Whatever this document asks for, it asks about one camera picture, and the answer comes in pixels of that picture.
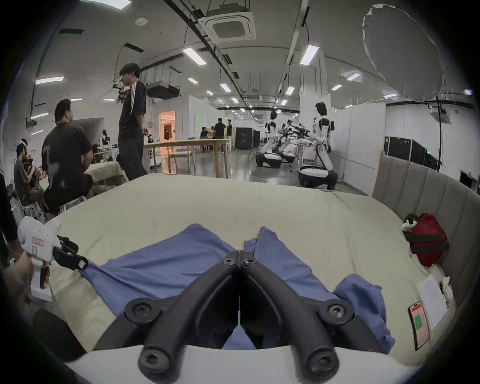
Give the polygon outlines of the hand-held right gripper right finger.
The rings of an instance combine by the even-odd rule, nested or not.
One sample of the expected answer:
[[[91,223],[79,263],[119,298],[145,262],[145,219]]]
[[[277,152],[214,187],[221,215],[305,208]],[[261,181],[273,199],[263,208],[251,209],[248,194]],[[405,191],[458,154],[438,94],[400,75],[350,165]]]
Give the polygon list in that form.
[[[305,380],[330,380],[338,373],[336,347],[383,353],[351,303],[299,296],[246,251],[239,252],[239,311],[239,323],[255,348],[293,347]]]

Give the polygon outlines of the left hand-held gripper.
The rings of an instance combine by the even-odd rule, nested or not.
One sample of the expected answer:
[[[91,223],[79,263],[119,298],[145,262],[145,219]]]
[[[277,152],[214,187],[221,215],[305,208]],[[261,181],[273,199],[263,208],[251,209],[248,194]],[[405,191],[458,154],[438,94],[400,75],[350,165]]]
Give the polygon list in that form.
[[[49,284],[45,282],[44,269],[50,266],[53,259],[61,267],[72,271],[85,270],[88,267],[87,258],[77,255],[79,246],[69,237],[58,236],[60,227],[58,220],[43,224],[34,217],[25,216],[17,229],[22,249],[31,256],[31,294],[36,299],[50,303],[52,292]]]

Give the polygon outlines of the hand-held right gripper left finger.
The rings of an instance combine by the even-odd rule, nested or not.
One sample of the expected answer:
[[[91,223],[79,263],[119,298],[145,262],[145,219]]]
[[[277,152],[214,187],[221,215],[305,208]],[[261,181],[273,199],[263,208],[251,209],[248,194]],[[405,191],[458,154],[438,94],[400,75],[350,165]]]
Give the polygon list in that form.
[[[131,300],[94,351],[142,346],[143,375],[179,375],[184,345],[221,349],[238,324],[240,251],[232,251],[177,296]]]

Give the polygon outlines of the person's left hand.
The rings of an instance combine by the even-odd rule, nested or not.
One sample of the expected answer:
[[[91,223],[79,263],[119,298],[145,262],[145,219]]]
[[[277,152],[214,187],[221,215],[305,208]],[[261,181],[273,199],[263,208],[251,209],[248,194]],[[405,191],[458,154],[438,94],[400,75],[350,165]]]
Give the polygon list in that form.
[[[6,269],[2,270],[2,277],[14,303],[25,296],[26,286],[30,284],[33,275],[31,255],[26,251],[20,258]]]

